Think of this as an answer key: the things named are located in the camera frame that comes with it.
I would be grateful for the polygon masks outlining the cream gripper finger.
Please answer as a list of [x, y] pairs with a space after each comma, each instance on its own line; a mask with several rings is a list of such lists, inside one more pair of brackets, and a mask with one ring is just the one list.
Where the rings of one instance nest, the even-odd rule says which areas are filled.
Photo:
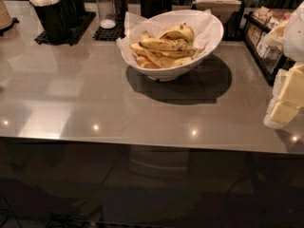
[[298, 106], [271, 100], [266, 110], [264, 124], [279, 129], [287, 125], [300, 111]]

